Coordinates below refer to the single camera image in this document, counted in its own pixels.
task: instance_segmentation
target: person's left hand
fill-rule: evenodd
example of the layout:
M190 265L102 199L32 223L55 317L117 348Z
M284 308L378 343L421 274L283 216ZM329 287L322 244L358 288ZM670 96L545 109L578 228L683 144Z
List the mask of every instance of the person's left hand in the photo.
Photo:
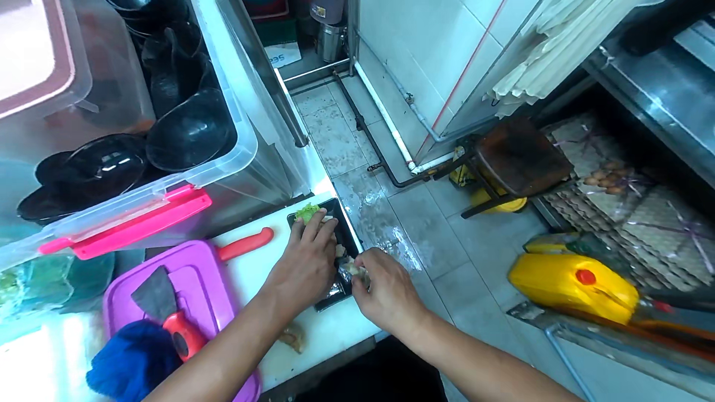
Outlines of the person's left hand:
M305 226L296 219L288 246L278 260L260 292L270 292L285 307L292 320L327 294L335 278L335 238L337 219L322 226L325 208L318 210Z

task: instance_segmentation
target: red knife handle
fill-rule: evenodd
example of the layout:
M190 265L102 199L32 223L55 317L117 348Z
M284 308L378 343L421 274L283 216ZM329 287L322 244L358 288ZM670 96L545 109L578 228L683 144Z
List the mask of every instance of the red knife handle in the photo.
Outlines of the red knife handle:
M244 237L240 240L234 241L227 246L221 247L218 250L219 260L224 263L232 258L238 257L239 255L244 255L249 251L253 251L259 247L265 246L266 244L268 244L269 241L271 241L272 238L273 229L271 229L270 227L264 227L261 232L257 233L256 235Z
M164 321L162 327L172 334L174 346L179 353L179 357L184 362L206 345L206 338L201 334L199 328L196 328L194 324L186 319L183 311L171 314Z

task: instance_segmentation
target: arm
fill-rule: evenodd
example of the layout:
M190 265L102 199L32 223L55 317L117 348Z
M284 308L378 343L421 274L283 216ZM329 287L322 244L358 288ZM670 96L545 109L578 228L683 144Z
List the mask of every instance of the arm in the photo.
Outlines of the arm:
M337 225L322 227L325 209L303 230L296 220L288 246L260 291L218 336L161 383L146 402L231 401L278 335L298 314L319 301L335 275Z
M360 311L442 371L470 401L580 401L536 369L487 345L430 312L405 268L371 248L355 259L370 275L370 292L359 280L352 293Z

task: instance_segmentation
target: blue cloth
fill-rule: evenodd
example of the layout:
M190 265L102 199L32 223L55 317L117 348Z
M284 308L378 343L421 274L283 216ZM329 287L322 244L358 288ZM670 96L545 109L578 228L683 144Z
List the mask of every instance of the blue cloth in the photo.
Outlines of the blue cloth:
M181 363L169 331L149 320L135 321L92 359L87 385L117 402L140 402Z

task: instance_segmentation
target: purple lid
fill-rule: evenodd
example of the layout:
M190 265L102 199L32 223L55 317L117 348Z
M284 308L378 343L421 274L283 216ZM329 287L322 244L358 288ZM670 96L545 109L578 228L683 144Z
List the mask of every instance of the purple lid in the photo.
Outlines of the purple lid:
M204 334L213 339L235 316L233 297L226 287L212 245L192 240L167 250L118 277L104 294L104 325L109 336L134 321L149 318L132 300L132 293L159 266L165 266L174 285L177 306ZM253 373L234 402L255 402L261 394L258 373Z

